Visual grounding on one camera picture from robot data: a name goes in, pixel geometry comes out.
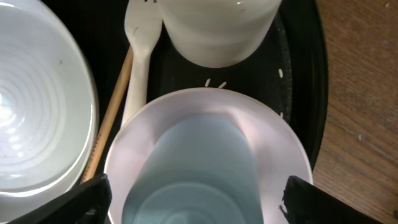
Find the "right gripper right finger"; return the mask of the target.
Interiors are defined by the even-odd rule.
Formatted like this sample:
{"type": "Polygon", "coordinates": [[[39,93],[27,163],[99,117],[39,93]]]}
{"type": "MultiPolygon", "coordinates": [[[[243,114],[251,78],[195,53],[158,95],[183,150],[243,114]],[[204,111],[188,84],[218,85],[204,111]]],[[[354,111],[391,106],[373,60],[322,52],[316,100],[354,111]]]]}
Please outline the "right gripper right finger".
{"type": "Polygon", "coordinates": [[[379,224],[342,201],[291,175],[279,206],[289,224],[379,224]]]}

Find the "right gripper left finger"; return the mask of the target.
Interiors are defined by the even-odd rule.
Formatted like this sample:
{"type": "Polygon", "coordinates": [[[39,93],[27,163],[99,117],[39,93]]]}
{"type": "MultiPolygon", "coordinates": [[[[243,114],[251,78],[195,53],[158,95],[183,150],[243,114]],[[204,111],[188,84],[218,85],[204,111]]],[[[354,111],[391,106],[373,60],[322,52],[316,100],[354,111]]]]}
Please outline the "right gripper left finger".
{"type": "Polygon", "coordinates": [[[104,224],[111,200],[108,176],[101,174],[9,224],[104,224]]]}

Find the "white dinner plate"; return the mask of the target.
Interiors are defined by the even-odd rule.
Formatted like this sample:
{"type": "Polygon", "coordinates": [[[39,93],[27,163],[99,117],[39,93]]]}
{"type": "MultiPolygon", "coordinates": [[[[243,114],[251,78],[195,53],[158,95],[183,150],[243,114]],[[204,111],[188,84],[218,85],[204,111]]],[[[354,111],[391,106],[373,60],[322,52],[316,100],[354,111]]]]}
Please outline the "white dinner plate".
{"type": "Polygon", "coordinates": [[[91,70],[41,1],[1,2],[1,222],[69,191],[98,127],[91,70]]]}

